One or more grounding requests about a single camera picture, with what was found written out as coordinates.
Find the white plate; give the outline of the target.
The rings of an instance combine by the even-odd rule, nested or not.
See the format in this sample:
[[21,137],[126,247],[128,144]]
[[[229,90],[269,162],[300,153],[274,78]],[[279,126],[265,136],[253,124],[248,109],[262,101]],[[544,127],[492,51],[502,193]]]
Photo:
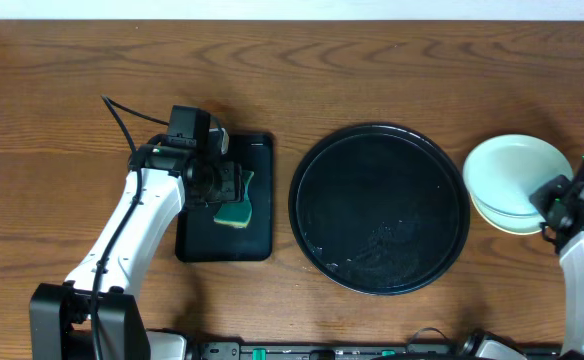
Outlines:
[[520,194],[471,192],[471,200],[479,215],[501,231],[529,235],[540,231],[540,213]]

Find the light blue plate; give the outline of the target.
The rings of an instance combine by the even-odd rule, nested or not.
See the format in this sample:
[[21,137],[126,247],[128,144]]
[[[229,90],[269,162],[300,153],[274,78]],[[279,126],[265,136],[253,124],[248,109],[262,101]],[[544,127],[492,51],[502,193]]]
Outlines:
[[506,217],[536,216],[529,197],[558,176],[573,177],[566,157],[551,144],[528,135],[510,134],[475,147],[463,166],[469,193],[479,204]]

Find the black round tray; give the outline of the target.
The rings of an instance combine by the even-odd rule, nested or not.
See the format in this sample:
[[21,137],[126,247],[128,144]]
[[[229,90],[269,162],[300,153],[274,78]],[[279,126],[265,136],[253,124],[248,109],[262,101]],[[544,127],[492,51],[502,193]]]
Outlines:
[[340,129],[308,151],[288,211],[306,258],[335,283],[372,295],[440,278],[461,254],[471,218],[450,157],[412,129],[381,123]]

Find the yellow plate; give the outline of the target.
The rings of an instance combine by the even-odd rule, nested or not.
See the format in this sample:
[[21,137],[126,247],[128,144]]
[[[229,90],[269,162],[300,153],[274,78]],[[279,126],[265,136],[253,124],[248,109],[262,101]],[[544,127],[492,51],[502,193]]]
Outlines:
[[479,215],[493,227],[514,235],[531,235],[541,231],[540,223],[543,218],[539,214],[532,216],[503,215],[496,212],[474,196],[470,199]]

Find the green yellow sponge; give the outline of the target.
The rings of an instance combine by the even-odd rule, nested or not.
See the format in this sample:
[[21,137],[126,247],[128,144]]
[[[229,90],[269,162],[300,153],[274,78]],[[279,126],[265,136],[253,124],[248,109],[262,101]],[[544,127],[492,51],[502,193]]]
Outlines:
[[254,173],[252,171],[244,170],[242,172],[244,185],[243,200],[237,203],[223,204],[213,217],[216,224],[237,229],[245,229],[248,227],[253,213],[253,207],[248,194],[249,185],[253,176]]

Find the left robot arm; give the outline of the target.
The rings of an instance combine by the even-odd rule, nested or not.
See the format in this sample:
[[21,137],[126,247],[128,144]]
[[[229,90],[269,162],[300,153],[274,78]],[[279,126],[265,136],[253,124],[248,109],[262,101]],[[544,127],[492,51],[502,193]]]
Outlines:
[[121,199],[101,235],[60,285],[30,300],[35,359],[183,359],[184,336],[149,331],[137,298],[164,233],[182,211],[244,197],[242,169],[204,150],[144,144],[129,160]]

